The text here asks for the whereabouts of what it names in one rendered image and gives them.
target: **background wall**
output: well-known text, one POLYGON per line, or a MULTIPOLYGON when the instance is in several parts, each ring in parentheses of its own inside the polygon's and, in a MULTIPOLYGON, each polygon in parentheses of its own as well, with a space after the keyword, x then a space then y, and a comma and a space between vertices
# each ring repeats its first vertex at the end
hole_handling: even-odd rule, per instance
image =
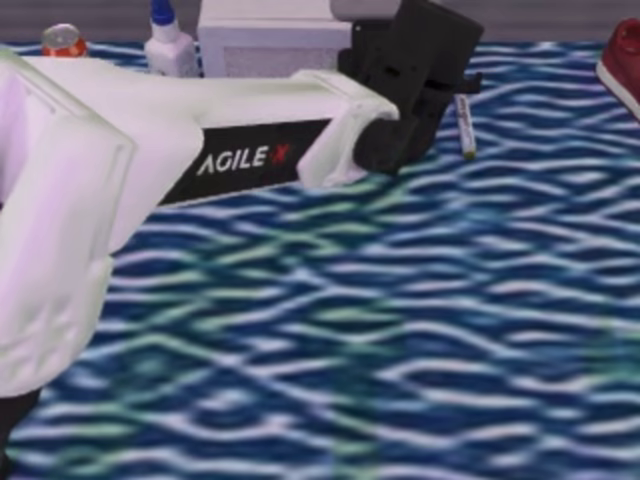
MULTIPOLYGON (((34 41, 58 22, 76 24, 92 41, 145 40, 149 0, 0 0, 0 40, 34 41)), ((200 0, 174 0, 195 32, 200 0)), ((622 18, 640 16, 638 0, 445 0, 487 28, 485 40, 605 41, 622 18)))

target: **red object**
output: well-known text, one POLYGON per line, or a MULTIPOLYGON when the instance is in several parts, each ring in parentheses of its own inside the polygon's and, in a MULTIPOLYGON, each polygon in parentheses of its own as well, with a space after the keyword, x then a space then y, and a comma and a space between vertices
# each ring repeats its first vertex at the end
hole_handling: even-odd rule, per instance
POLYGON ((602 84, 640 121, 640 20, 618 24, 596 67, 602 84))
POLYGON ((54 25, 42 34, 42 54, 46 57, 85 57, 88 53, 87 42, 69 23, 54 25))

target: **red letter x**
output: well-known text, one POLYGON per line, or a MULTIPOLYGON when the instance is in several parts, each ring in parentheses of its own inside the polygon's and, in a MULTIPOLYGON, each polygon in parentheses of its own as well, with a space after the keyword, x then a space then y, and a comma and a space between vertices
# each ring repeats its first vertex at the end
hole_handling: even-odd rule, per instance
POLYGON ((276 145, 275 151, 271 152, 271 162, 273 164, 284 163, 287 153, 289 153, 289 145, 284 143, 282 145, 276 145))

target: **logo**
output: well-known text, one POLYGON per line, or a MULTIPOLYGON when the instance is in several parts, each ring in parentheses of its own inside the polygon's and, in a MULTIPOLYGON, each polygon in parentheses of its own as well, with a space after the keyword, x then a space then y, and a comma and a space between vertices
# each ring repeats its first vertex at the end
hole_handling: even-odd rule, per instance
POLYGON ((210 154, 198 169, 196 175, 211 175, 227 171, 260 168, 265 166, 267 160, 274 166, 283 165, 290 149, 291 145, 284 143, 275 147, 262 145, 256 149, 225 150, 217 157, 214 154, 210 154))
POLYGON ((298 180, 296 167, 329 119, 208 128, 199 155, 160 202, 181 205, 298 180))

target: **white box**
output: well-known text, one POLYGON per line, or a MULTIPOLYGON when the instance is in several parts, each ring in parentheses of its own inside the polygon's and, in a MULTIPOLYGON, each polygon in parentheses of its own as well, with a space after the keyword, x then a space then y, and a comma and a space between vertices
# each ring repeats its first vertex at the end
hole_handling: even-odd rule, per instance
POLYGON ((198 40, 207 77, 288 77, 335 69, 351 24, 330 0, 202 0, 198 40))

